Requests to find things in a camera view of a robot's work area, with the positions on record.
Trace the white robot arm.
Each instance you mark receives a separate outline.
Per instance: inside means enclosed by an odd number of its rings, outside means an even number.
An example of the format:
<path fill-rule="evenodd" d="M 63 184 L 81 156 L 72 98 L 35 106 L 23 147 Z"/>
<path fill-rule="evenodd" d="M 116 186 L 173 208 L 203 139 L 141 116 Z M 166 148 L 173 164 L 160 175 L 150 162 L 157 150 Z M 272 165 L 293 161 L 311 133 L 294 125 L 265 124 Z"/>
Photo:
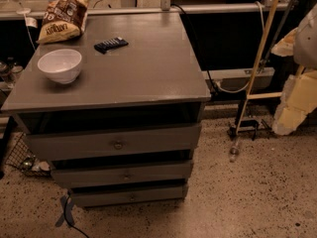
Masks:
<path fill-rule="evenodd" d="M 272 131 L 288 135 L 317 108 L 317 4 L 271 52 L 279 57 L 293 56 L 297 64 L 307 68 L 301 75 L 288 77 L 274 114 Z"/>

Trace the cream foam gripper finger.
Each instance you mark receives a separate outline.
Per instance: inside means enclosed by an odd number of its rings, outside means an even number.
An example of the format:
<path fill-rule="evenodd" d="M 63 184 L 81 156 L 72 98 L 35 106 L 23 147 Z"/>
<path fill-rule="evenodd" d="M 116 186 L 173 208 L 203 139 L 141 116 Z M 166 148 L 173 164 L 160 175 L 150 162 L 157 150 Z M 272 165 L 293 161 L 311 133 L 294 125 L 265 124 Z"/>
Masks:
<path fill-rule="evenodd" d="M 276 135 L 289 135 L 317 108 L 317 70 L 300 76 L 291 75 L 285 82 L 272 123 Z"/>

